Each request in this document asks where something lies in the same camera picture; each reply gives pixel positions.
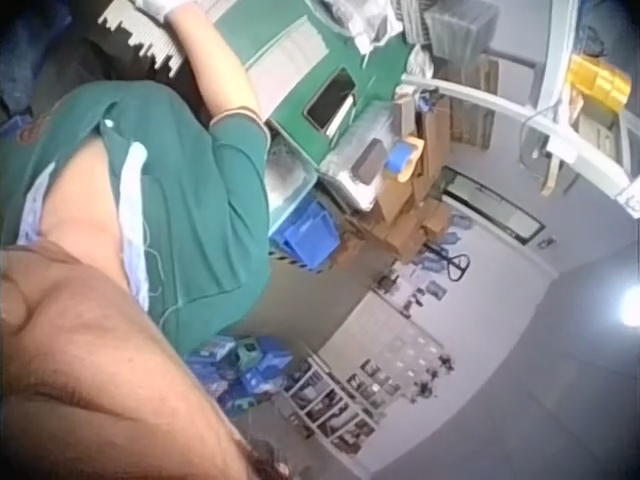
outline yellow object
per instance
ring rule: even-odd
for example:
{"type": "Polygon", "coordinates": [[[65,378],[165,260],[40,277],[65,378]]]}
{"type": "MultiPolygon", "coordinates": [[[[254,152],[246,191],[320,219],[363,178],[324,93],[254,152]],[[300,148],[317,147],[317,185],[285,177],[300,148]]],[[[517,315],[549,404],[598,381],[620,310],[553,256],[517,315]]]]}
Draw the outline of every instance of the yellow object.
{"type": "Polygon", "coordinates": [[[583,94],[615,112],[624,110],[631,95],[631,78],[604,60],[573,55],[567,81],[583,94]]]}
{"type": "Polygon", "coordinates": [[[413,145],[415,149],[407,162],[407,166],[404,167],[404,170],[395,177],[395,180],[400,183],[409,181],[411,175],[413,175],[413,172],[416,169],[416,165],[418,165],[418,160],[422,158],[422,152],[424,151],[424,140],[409,136],[406,137],[404,141],[413,145]]]}

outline concrete floor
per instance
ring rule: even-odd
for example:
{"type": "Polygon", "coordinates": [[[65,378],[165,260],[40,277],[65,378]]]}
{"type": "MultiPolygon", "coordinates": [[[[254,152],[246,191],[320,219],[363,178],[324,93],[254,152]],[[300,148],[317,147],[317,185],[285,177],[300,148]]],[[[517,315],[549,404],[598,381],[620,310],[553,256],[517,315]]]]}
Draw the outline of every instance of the concrete floor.
{"type": "Polygon", "coordinates": [[[247,319],[234,331],[282,338],[301,352],[319,350],[360,303],[389,259],[364,249],[349,269],[311,273],[272,261],[267,290],[247,319]]]}

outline bare skin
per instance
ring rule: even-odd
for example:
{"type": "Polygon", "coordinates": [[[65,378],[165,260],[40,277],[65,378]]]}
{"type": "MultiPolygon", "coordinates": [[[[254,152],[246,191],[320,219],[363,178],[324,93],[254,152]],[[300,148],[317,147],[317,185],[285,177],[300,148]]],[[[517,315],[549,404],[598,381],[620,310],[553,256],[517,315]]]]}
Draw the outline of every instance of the bare skin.
{"type": "Polygon", "coordinates": [[[3,264],[14,459],[71,476],[248,478],[235,432],[124,289],[46,241],[3,264]]]}

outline rack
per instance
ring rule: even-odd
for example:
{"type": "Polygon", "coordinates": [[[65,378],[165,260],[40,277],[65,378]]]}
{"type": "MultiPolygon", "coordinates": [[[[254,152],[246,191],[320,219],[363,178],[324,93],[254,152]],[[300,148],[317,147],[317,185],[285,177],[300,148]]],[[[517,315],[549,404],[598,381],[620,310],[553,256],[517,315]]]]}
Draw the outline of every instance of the rack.
{"type": "Polygon", "coordinates": [[[302,421],[321,444],[360,476],[362,466],[355,456],[375,433],[377,423],[320,358],[311,355],[305,361],[302,372],[294,373],[293,381],[285,386],[283,397],[297,414],[297,421],[302,421]]]}
{"type": "Polygon", "coordinates": [[[568,125],[554,120],[553,105],[557,104],[565,85],[569,62],[576,39],[580,0],[551,2],[547,59],[534,67],[534,82],[529,105],[520,105],[497,95],[453,82],[422,79],[404,75],[403,83],[424,89],[439,89],[441,93],[508,115],[551,139],[568,147],[562,161],[590,181],[609,197],[618,201],[634,218],[640,218],[640,178],[631,178],[629,133],[640,136],[640,120],[625,111],[619,115],[621,144],[620,163],[605,155],[568,125]]]}

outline green workbench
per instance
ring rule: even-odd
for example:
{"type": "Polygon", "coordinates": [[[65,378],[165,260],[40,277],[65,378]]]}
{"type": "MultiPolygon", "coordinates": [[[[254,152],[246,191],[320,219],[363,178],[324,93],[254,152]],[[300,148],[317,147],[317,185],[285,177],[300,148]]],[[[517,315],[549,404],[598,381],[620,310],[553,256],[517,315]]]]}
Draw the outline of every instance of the green workbench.
{"type": "MultiPolygon", "coordinates": [[[[304,0],[238,0],[216,22],[216,26],[243,63],[251,66],[265,45],[305,15],[320,32],[329,53],[289,93],[271,115],[271,121],[307,159],[318,166],[331,149],[331,139],[306,118],[306,107],[341,68],[348,71],[356,85],[352,120],[371,101],[391,100],[411,47],[403,42],[402,35],[397,35],[385,46],[375,49],[363,68],[364,57],[353,40],[326,26],[304,0]]],[[[338,136],[348,126],[347,123],[344,122],[338,136]]]]}

